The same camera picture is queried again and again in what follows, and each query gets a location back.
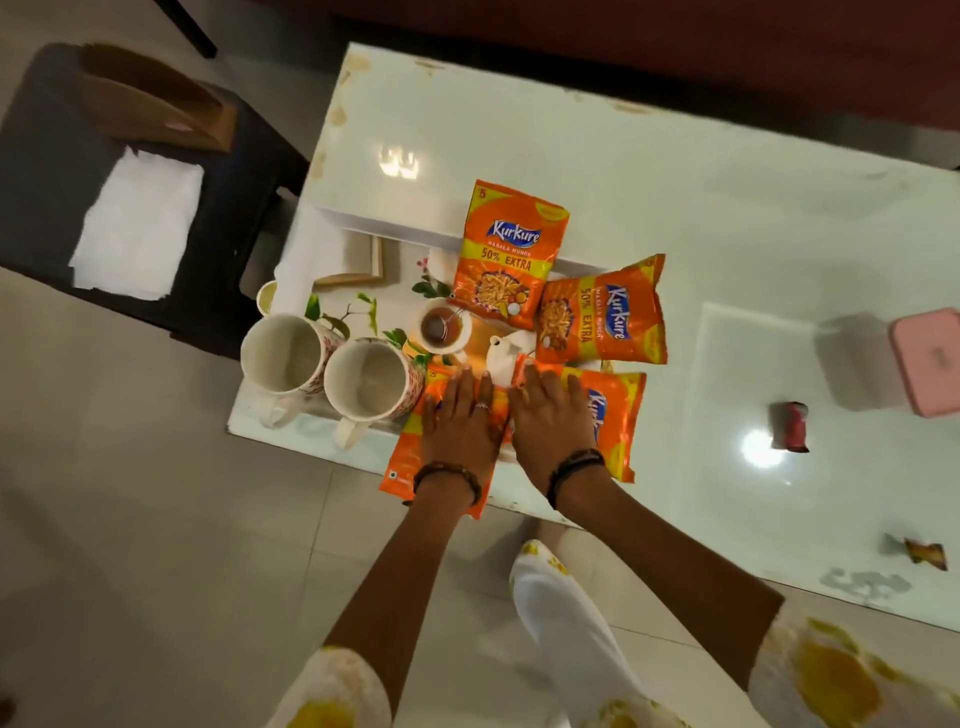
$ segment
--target orange snack packet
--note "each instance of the orange snack packet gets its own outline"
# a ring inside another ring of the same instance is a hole
[[[477,180],[453,297],[478,316],[532,330],[569,219],[560,206]]]
[[[601,276],[551,280],[537,314],[537,359],[551,364],[612,359],[666,364],[657,295],[663,254]]]
[[[380,490],[384,493],[390,493],[399,496],[404,500],[413,500],[414,497],[414,476],[423,467],[420,459],[420,440],[423,437],[423,400],[427,394],[433,395],[434,401],[440,401],[444,396],[446,383],[454,375],[452,369],[430,364],[426,371],[426,381],[423,385],[423,393],[417,404],[414,405],[410,417],[407,418],[403,430],[400,432],[400,439],[396,442],[394,454],[390,456],[390,462],[387,463],[387,471],[380,482]],[[492,421],[494,425],[503,430],[507,419],[510,417],[510,402],[507,400],[507,393],[500,387],[493,389],[493,404],[491,405]],[[487,504],[487,495],[490,493],[490,484],[493,478],[486,483],[481,483],[483,487],[483,496],[480,502],[470,506],[467,513],[475,519],[480,518],[484,506]]]
[[[568,375],[580,378],[589,397],[597,449],[607,461],[607,470],[620,482],[634,482],[634,472],[630,469],[630,448],[634,443],[636,414],[643,400],[647,375],[642,372],[622,375],[588,372],[559,364],[544,364],[521,354],[516,358],[514,386],[520,386],[525,381],[524,370],[528,362],[532,362],[540,372],[556,372],[564,389]]]

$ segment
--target bracelet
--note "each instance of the bracelet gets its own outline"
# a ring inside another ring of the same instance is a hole
[[[557,470],[550,474],[550,486],[546,489],[546,501],[550,504],[550,507],[555,511],[557,510],[557,494],[560,492],[560,486],[571,475],[593,465],[607,467],[607,461],[604,459],[603,453],[594,448],[577,450],[558,465]]]
[[[480,498],[483,497],[483,488],[481,488],[480,483],[477,482],[476,475],[471,473],[462,465],[441,463],[437,461],[427,463],[417,471],[416,475],[414,475],[414,495],[417,494],[417,489],[420,487],[420,484],[423,482],[423,480],[434,473],[452,473],[454,475],[461,476],[473,491],[473,503],[470,504],[471,508],[479,503]]]

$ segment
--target brown box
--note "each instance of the brown box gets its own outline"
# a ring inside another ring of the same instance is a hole
[[[91,43],[81,52],[81,96],[102,133],[229,152],[237,110],[155,59]]]

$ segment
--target person's right hand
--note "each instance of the person's right hand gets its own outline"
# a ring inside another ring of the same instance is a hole
[[[516,461],[546,495],[557,466],[578,450],[596,447],[593,416],[578,376],[567,378],[565,392],[554,372],[541,374],[529,364],[523,374],[523,388],[507,393],[514,415]]]

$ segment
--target pink box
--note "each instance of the pink box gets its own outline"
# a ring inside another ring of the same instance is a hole
[[[960,311],[941,308],[897,319],[890,341],[913,411],[921,417],[960,411]]]

